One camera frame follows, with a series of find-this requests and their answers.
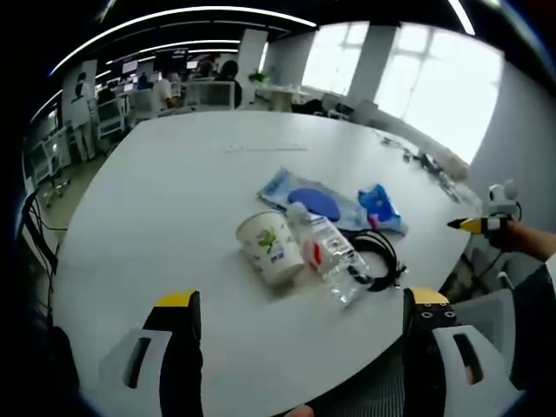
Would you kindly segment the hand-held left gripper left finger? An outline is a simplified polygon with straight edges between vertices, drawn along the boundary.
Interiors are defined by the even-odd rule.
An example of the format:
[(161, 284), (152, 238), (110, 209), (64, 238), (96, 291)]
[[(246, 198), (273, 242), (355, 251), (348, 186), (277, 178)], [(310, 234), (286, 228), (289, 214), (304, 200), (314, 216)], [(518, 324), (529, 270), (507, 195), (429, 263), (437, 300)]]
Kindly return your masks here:
[(164, 295), (99, 367), (103, 416), (202, 416), (201, 296)]

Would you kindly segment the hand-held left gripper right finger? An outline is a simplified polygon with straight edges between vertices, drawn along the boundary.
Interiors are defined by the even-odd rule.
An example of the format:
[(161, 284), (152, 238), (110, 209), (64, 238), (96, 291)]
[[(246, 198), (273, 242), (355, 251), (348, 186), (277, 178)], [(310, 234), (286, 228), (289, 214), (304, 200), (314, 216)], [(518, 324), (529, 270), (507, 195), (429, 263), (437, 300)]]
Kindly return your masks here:
[(405, 289), (404, 415), (510, 415), (521, 399), (514, 319), (508, 289), (456, 306), (430, 288)]

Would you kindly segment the person's right hand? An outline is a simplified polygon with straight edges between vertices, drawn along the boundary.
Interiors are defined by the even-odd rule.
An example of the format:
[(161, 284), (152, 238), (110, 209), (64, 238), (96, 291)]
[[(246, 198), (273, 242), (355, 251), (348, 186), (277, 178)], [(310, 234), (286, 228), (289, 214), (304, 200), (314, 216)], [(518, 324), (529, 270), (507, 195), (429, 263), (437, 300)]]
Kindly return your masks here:
[(504, 228), (500, 228), (487, 237), (489, 243), (501, 252), (528, 253), (529, 227), (521, 222), (508, 221)]

